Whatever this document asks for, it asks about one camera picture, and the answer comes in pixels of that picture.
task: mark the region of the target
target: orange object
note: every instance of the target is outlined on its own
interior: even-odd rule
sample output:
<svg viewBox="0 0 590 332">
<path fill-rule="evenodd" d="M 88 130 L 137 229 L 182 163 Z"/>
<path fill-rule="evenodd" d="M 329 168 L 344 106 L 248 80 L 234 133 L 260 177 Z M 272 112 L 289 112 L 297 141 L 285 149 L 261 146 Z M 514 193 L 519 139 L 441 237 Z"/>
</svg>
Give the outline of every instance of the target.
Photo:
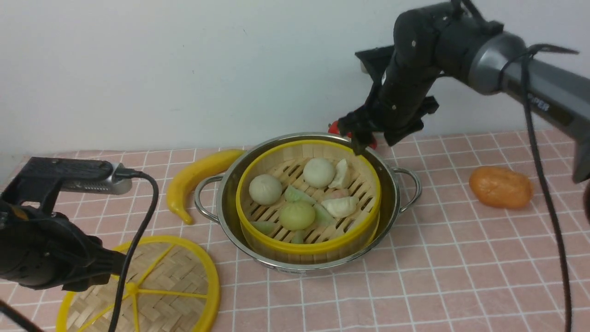
<svg viewBox="0 0 590 332">
<path fill-rule="evenodd" d="M 529 178 L 504 167 L 476 168 L 469 178 L 469 187 L 484 205 L 501 209 L 521 209 L 533 198 Z"/>
<path fill-rule="evenodd" d="M 340 130 L 338 130 L 338 121 L 332 122 L 332 124 L 328 128 L 328 133 L 335 134 L 335 135 L 340 135 Z M 352 135 L 350 133 L 348 133 L 347 136 L 348 136 L 348 138 L 352 138 Z M 374 137 L 373 137 L 373 142 L 369 146 L 373 150 L 374 149 L 377 149 L 377 140 Z"/>
</svg>

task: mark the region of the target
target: robotic arm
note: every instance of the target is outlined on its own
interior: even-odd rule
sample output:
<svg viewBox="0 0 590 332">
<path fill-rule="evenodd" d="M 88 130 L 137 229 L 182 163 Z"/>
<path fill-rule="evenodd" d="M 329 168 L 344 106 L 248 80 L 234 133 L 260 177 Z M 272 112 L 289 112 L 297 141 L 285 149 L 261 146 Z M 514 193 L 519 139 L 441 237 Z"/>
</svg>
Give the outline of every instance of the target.
<svg viewBox="0 0 590 332">
<path fill-rule="evenodd" d="M 395 21 L 395 45 L 358 52 L 374 84 L 365 104 L 338 120 L 352 134 L 355 153 L 383 132 L 389 146 L 420 131 L 422 117 L 438 103 L 428 91 L 437 78 L 451 76 L 482 95 L 507 93 L 520 103 L 521 76 L 528 61 L 528 102 L 534 113 L 576 141 L 573 180 L 590 176 L 590 80 L 523 57 L 528 49 L 501 23 L 485 21 L 470 1 L 452 0 L 402 13 Z M 544 45 L 540 51 L 577 54 Z"/>
</svg>

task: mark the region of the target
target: pink checkered tablecloth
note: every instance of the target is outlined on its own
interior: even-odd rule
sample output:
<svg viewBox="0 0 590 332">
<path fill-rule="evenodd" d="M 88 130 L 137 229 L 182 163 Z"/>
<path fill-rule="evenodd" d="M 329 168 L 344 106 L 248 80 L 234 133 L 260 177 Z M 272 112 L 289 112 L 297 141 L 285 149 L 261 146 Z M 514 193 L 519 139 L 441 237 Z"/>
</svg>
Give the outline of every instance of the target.
<svg viewBox="0 0 590 332">
<path fill-rule="evenodd" d="M 584 187 L 571 181 L 573 143 L 554 130 L 539 131 L 538 140 L 566 242 L 575 331 L 587 332 L 590 226 L 582 211 Z M 419 174 L 422 197 L 363 259 L 335 275 L 301 278 L 253 262 L 194 207 L 192 226 L 167 211 L 172 177 L 219 149 L 57 156 L 123 162 L 158 180 L 160 206 L 146 235 L 181 236 L 211 255 L 222 283 L 214 331 L 563 331 L 558 251 L 527 146 L 525 132 L 412 136 L 393 148 L 381 143 L 378 151 L 388 163 Z M 519 211 L 480 204 L 467 184 L 479 165 L 509 165 L 529 175 L 537 184 L 532 204 Z M 410 195 L 406 180 L 401 184 Z M 216 192 L 210 185 L 203 195 L 212 209 Z M 131 240 L 150 195 L 144 182 L 123 196 L 62 193 L 55 210 L 111 248 Z M 55 329 L 62 297 L 58 289 L 31 291 L 0 281 L 0 298 L 47 331 Z M 0 331 L 19 330 L 0 318 Z"/>
</svg>

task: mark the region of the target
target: toy banana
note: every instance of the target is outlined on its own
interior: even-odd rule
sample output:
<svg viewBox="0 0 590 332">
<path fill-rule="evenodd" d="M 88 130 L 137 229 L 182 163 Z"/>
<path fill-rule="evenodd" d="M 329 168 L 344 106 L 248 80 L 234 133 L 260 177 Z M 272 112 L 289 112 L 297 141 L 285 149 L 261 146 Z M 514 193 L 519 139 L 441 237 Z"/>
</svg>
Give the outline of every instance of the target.
<svg viewBox="0 0 590 332">
<path fill-rule="evenodd" d="M 197 160 L 182 169 L 174 176 L 168 187 L 166 193 L 168 209 L 186 224 L 193 224 L 193 218 L 186 211 L 186 198 L 191 191 L 207 177 L 227 170 L 244 153 L 244 150 L 238 149 L 223 150 Z"/>
</svg>

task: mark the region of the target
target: white wall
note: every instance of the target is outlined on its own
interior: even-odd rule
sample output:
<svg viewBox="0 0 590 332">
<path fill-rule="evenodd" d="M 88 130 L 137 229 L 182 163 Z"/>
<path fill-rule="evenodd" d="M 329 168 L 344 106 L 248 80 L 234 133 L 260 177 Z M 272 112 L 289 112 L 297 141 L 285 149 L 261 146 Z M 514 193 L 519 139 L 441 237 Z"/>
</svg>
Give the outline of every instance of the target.
<svg viewBox="0 0 590 332">
<path fill-rule="evenodd" d="M 370 88 L 354 52 L 391 44 L 402 11 L 436 2 L 1 1 L 0 152 L 249 145 L 325 131 Z M 475 2 L 528 43 L 579 49 L 539 59 L 590 76 L 587 0 Z M 426 133 L 523 128 L 508 97 L 451 79 L 432 92 L 441 107 Z"/>
</svg>

